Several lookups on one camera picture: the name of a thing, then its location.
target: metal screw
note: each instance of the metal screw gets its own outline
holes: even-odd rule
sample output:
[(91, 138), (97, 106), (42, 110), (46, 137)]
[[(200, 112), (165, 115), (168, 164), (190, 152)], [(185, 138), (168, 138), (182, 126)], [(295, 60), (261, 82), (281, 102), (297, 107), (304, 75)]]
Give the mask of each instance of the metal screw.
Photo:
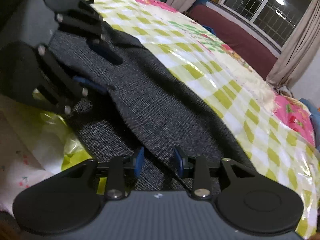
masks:
[(38, 47), (38, 53), (40, 56), (43, 56), (45, 54), (45, 47), (43, 45), (40, 45)]
[(122, 192), (117, 189), (111, 189), (108, 191), (107, 195), (111, 198), (119, 198), (122, 196)]
[(57, 21), (58, 21), (58, 23), (62, 23), (62, 21), (63, 21), (63, 15), (62, 14), (57, 14)]
[(83, 88), (83, 89), (82, 89), (82, 95), (83, 95), (84, 97), (86, 97), (86, 96), (88, 95), (88, 89), (87, 89), (87, 88)]
[(207, 197), (210, 195), (210, 191), (206, 188), (198, 188), (194, 191), (194, 193), (198, 197)]
[(65, 106), (65, 107), (64, 107), (64, 113), (65, 113), (66, 115), (69, 115), (69, 114), (71, 113), (71, 107), (70, 107), (70, 106)]

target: red object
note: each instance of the red object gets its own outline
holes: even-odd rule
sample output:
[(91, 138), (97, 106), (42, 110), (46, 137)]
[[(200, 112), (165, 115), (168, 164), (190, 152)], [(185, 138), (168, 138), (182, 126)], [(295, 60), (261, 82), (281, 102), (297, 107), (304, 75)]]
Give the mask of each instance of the red object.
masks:
[(293, 128), (293, 130), (297, 133), (300, 133), (299, 130), (297, 128)]
[(294, 123), (294, 121), (296, 120), (297, 118), (295, 116), (291, 116), (290, 117), (290, 120), (289, 120), (289, 123)]
[(189, 16), (197, 19), (199, 24), (211, 27), (219, 39), (238, 53), (266, 80), (277, 58), (260, 41), (247, 33), (238, 24), (229, 21), (203, 4), (195, 6)]

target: gray blanket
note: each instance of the gray blanket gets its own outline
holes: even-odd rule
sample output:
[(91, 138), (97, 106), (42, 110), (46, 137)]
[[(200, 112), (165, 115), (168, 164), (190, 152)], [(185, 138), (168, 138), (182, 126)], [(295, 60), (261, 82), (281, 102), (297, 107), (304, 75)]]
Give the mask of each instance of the gray blanket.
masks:
[[(228, 157), (252, 167), (231, 132), (214, 111), (177, 80), (138, 39), (104, 23), (110, 48), (124, 62), (114, 65), (89, 49), (86, 39), (58, 32), (49, 48), (70, 75), (105, 87), (107, 95), (89, 90), (67, 119), (89, 153), (100, 162), (148, 150), (136, 189), (191, 188), (191, 179), (173, 171), (172, 153), (180, 146), (188, 155), (220, 162)], [(218, 193), (216, 179), (213, 191)]]

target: blue cloth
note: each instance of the blue cloth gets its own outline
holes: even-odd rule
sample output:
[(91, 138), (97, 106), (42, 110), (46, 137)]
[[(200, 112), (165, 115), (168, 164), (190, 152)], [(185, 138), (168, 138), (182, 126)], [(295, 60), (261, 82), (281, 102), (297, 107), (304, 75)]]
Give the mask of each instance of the blue cloth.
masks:
[(102, 87), (102, 86), (100, 86), (100, 85), (98, 85), (98, 84), (96, 84), (86, 78), (74, 76), (72, 79), (83, 84), (86, 87), (89, 87), (89, 88), (96, 90), (97, 92), (99, 92), (102, 95), (106, 95), (108, 93), (108, 90), (106, 88), (104, 88), (104, 87)]
[(309, 100), (301, 98), (299, 101), (305, 104), (305, 106), (309, 109), (309, 111), (312, 114), (316, 114), (320, 116), (320, 112), (318, 111), (318, 108), (316, 108)]
[(320, 151), (320, 115), (312, 114), (310, 115), (310, 120), (315, 131), (316, 148)]
[(211, 27), (205, 25), (202, 25), (202, 27), (205, 28), (207, 31), (211, 32), (214, 36), (216, 36), (214, 30)]
[(196, 6), (198, 4), (204, 4), (206, 5), (207, 4), (207, 0), (196, 0), (192, 6)]

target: bed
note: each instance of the bed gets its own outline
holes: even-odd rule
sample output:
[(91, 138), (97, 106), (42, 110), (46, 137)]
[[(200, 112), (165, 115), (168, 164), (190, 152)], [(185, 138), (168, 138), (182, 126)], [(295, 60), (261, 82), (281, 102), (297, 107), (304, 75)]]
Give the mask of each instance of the bed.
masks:
[[(275, 113), (283, 106), (254, 69), (216, 36), (166, 4), (153, 0), (94, 0), (92, 6), (115, 29), (137, 37), (173, 76), (208, 104), (259, 173), (300, 195), (304, 212), (297, 232), (304, 238), (314, 234), (319, 152), (312, 142), (277, 117)], [(303, 110), (303, 105), (297, 106), (297, 111), (300, 109)], [(3, 112), (0, 119), (12, 129), (12, 138), (16, 136), (15, 147), (10, 150), (16, 155), (7, 159), (6, 165), (0, 159), (2, 210), (12, 212), (14, 197), (24, 188), (91, 158), (59, 116), (3, 96), (0, 110)], [(17, 141), (25, 153), (16, 149)], [(24, 173), (25, 166), (21, 164), (20, 172), (10, 172), (15, 161), (33, 168)]]
[(193, 6), (188, 15), (196, 19), (199, 24), (211, 27), (219, 39), (228, 44), (266, 80), (277, 57), (255, 37), (247, 33), (238, 24), (232, 22), (230, 20), (233, 17), (232, 15), (227, 19), (220, 13), (203, 4), (199, 4)]

